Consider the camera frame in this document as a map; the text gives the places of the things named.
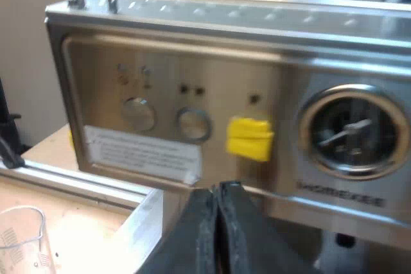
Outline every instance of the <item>metal handle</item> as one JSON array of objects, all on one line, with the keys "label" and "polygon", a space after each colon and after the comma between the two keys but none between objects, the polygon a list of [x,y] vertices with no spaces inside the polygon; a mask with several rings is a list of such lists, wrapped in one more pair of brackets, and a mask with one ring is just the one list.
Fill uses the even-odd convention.
[{"label": "metal handle", "polygon": [[[187,1],[210,1],[221,4],[246,4],[249,6],[273,7],[273,5],[287,6],[325,6],[327,10],[355,13],[352,10],[360,10],[361,13],[374,15],[395,15],[402,17],[411,17],[411,4],[399,3],[381,3],[377,1],[353,1],[353,0],[187,0]],[[117,0],[108,0],[109,10],[117,13]]]}]

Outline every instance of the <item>espresso machine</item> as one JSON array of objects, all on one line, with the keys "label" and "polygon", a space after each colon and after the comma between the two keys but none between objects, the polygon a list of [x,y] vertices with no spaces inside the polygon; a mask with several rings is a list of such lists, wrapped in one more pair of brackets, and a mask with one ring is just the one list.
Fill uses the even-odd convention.
[{"label": "espresso machine", "polygon": [[239,181],[267,216],[324,230],[323,246],[338,234],[404,260],[410,25],[408,0],[46,8],[82,171],[164,189],[169,201]]}]

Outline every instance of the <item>black object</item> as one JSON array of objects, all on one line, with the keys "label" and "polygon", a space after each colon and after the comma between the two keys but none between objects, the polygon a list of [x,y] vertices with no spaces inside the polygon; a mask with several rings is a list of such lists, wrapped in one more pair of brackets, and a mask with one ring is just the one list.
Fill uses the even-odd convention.
[{"label": "black object", "polygon": [[224,273],[320,273],[285,243],[239,182],[220,184],[218,206],[225,243],[221,251]]},{"label": "black object", "polygon": [[191,193],[176,227],[137,274],[318,274],[239,182]]},{"label": "black object", "polygon": [[355,245],[355,237],[347,234],[337,234],[335,236],[335,242],[337,245],[345,248],[352,248]]},{"label": "black object", "polygon": [[4,138],[0,136],[0,155],[3,158],[3,163],[9,169],[23,167],[25,165],[22,157],[11,149]]},{"label": "black object", "polygon": [[20,118],[21,115],[19,114],[9,113],[3,84],[0,80],[0,136],[7,142],[9,147],[18,154],[24,151],[24,146],[21,144],[19,132],[17,131],[14,120]]},{"label": "black object", "polygon": [[7,168],[24,166],[24,160],[20,157],[25,147],[21,144],[19,132],[14,123],[20,119],[19,114],[10,114],[7,107],[3,84],[0,81],[0,156]]},{"label": "black object", "polygon": [[197,189],[167,239],[137,274],[215,274],[217,202],[207,189]]}]

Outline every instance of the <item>round knob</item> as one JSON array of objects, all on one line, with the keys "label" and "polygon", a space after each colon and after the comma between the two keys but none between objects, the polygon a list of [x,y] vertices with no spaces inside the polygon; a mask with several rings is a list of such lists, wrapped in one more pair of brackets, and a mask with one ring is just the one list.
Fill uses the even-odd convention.
[{"label": "round knob", "polygon": [[123,104],[122,113],[139,132],[151,130],[155,126],[154,109],[145,99],[128,99]]},{"label": "round knob", "polygon": [[202,110],[183,108],[177,114],[180,133],[189,141],[206,141],[211,135],[211,121]]}]

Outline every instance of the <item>white wall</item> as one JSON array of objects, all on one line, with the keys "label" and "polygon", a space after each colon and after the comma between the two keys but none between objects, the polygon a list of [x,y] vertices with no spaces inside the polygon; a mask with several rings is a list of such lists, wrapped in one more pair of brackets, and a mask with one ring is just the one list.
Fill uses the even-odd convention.
[{"label": "white wall", "polygon": [[0,77],[10,112],[22,114],[22,141],[34,145],[66,123],[44,25],[47,4],[0,0]]}]

